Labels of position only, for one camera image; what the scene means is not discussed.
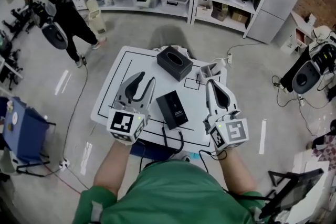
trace black pants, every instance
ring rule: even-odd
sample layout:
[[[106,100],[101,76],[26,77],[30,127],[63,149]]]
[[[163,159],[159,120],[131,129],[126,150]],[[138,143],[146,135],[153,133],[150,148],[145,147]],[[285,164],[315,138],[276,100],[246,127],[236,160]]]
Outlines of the black pants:
[[[73,36],[80,37],[89,44],[97,44],[95,34],[87,26],[84,19],[73,7],[64,7],[57,10],[55,21],[62,27],[68,38],[68,55],[75,62],[79,61],[77,49],[72,39]]]
[[[296,63],[291,67],[291,69],[288,70],[288,72],[282,77],[282,79],[280,79],[281,85],[289,92],[293,91],[292,82],[296,73],[307,61],[310,61],[309,47],[304,50]]]

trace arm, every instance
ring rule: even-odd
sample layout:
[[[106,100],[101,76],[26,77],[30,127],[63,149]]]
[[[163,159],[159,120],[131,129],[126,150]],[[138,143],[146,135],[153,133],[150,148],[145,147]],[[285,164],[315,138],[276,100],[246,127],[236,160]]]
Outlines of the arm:
[[[227,150],[227,157],[219,161],[222,167],[224,180],[229,191],[235,194],[244,194],[249,191],[256,191],[256,183],[252,175],[245,167],[243,161],[235,148]],[[223,158],[224,153],[219,155],[219,159]]]
[[[95,175],[93,185],[104,187],[117,197],[131,148],[132,146],[126,146],[115,140]]]

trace person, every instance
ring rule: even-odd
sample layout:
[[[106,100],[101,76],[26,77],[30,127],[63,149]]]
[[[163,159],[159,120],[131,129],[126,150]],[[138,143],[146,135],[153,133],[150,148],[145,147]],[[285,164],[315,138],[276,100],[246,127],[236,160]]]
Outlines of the person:
[[[79,15],[71,0],[49,1],[56,5],[57,13],[54,20],[61,26],[67,36],[67,53],[71,57],[71,59],[75,61],[77,67],[81,67],[81,57],[79,57],[72,37],[80,37],[87,43],[91,44],[91,48],[93,50],[98,49],[99,46],[105,42],[106,38],[104,37],[97,40],[95,34],[87,26],[84,19]]]
[[[118,200],[132,146],[115,141],[100,165],[93,186],[81,193],[73,224],[101,223],[255,223],[261,200],[235,199],[210,174],[188,161],[147,164]],[[228,190],[261,196],[236,149],[218,158]]]
[[[309,46],[303,51],[299,59],[295,62],[295,64],[288,70],[288,72],[280,79],[280,86],[287,90],[288,92],[293,91],[292,82],[300,70],[300,68],[307,62],[311,60],[310,53],[314,52],[314,49],[318,47],[319,43],[326,38],[333,37],[336,38],[335,31],[331,30],[328,26],[320,26],[315,28],[311,32],[311,37],[313,42],[309,44]]]

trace black tissue box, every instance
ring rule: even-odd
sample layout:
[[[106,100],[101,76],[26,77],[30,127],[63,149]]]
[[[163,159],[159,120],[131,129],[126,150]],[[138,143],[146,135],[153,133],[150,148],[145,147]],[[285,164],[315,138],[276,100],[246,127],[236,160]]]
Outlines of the black tissue box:
[[[169,46],[157,55],[157,64],[178,81],[185,78],[193,68],[193,62]]]

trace cardboard box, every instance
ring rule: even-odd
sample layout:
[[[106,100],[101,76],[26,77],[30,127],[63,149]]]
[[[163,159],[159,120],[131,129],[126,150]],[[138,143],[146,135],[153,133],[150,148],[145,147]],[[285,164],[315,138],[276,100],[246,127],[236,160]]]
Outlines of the cardboard box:
[[[248,12],[235,8],[235,9],[232,9],[231,11],[231,19],[245,24],[247,20],[249,19],[249,14],[250,13]]]

